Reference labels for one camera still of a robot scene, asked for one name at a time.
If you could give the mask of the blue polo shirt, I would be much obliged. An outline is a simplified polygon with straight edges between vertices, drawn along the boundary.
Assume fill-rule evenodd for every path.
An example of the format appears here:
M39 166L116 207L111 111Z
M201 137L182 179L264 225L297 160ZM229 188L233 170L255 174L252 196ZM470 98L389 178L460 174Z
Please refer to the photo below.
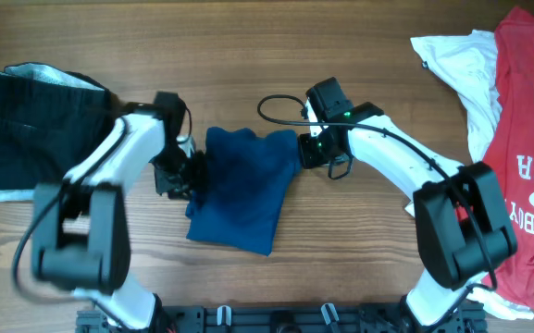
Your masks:
M250 129L212 127L205 155L208 185L187 206L187 238L270 255L286 192L302 169L296 133L262 138Z

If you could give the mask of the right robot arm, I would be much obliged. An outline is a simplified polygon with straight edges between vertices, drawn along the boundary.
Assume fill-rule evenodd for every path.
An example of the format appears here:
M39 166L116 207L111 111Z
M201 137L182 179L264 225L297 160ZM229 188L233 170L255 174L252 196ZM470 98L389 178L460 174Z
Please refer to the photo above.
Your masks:
M374 167L411 201L424 271L398 307L404 332L458 324L475 291L498 287L496 270L518 248L502 190L483 162L464 165L435 154L398 129L379 107L354 105L336 78L306 92L299 138L304 167Z

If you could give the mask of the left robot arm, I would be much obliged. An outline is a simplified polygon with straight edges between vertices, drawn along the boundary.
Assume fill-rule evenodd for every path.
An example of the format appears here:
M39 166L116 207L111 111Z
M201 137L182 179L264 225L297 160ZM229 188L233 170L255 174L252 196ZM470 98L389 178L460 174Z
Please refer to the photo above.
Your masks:
M205 188L205 157L180 133L191 121L173 92L159 92L151 104L127 103L90 156L60 181L36 187L31 272L92 303L78 312L77 331L176 331L159 297L130 273L125 197L147 165L155 169L156 192L172 200Z

